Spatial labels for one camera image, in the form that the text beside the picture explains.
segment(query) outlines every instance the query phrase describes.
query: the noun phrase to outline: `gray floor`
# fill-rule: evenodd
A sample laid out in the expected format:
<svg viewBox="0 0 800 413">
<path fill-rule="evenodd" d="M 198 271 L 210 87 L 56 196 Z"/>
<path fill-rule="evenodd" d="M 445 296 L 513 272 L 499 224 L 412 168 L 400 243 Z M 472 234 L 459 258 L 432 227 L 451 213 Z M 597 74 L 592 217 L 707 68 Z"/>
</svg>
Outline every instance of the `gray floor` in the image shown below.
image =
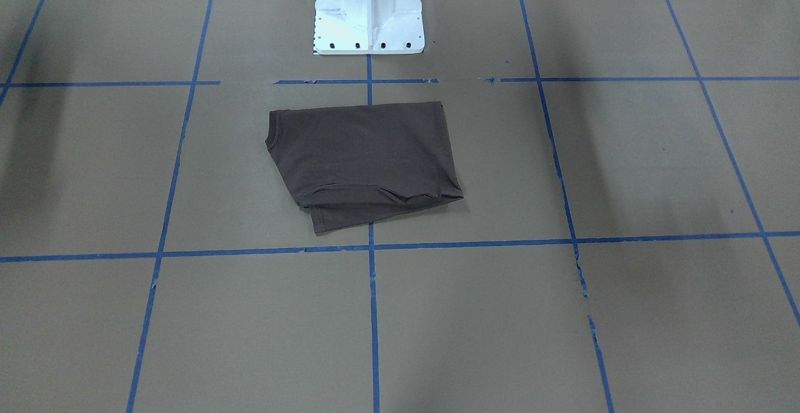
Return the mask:
<svg viewBox="0 0 800 413">
<path fill-rule="evenodd" d="M 798 411 L 800 0 L 313 4 L 0 0 L 0 411 Z M 466 199 L 315 237 L 268 111 L 428 100 Z"/>
</svg>

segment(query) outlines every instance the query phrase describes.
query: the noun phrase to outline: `folded cloth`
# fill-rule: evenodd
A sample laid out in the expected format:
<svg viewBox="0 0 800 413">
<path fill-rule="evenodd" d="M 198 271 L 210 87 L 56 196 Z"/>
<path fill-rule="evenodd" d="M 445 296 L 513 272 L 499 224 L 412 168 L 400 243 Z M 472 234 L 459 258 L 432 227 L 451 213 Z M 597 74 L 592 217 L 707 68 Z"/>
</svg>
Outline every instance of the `folded cloth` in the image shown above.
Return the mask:
<svg viewBox="0 0 800 413">
<path fill-rule="evenodd" d="M 314 233 L 462 199 L 441 102 L 278 109 L 266 147 Z"/>
</svg>

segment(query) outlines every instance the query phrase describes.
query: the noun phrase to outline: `white stand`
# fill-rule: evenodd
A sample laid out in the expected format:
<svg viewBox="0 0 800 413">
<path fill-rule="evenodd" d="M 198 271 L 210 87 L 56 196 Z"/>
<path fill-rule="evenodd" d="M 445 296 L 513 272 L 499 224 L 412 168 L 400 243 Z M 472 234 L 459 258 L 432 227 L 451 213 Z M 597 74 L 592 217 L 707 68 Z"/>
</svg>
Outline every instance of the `white stand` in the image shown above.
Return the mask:
<svg viewBox="0 0 800 413">
<path fill-rule="evenodd" d="M 317 0 L 316 54 L 417 54 L 425 48 L 421 0 Z"/>
</svg>

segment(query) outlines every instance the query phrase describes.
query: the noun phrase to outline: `dark gray cloth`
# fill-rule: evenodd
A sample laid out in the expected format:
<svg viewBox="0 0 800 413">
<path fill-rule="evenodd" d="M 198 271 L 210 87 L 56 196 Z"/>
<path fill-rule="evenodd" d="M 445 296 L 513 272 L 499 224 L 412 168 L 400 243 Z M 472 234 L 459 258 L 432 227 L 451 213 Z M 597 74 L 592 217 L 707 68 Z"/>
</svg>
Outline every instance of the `dark gray cloth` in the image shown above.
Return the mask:
<svg viewBox="0 0 800 413">
<path fill-rule="evenodd" d="M 317 234 L 462 199 L 440 102 L 280 109 L 266 147 Z"/>
</svg>

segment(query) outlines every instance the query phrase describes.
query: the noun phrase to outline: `concrete floor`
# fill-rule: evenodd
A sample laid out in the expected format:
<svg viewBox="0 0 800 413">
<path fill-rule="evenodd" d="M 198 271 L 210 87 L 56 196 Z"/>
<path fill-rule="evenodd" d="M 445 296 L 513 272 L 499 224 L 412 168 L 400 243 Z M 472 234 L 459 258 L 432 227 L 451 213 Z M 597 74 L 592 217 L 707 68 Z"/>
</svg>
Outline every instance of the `concrete floor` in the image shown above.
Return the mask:
<svg viewBox="0 0 800 413">
<path fill-rule="evenodd" d="M 800 0 L 422 1 L 0 0 L 0 411 L 797 411 Z M 432 100 L 466 198 L 314 236 L 268 112 Z"/>
</svg>

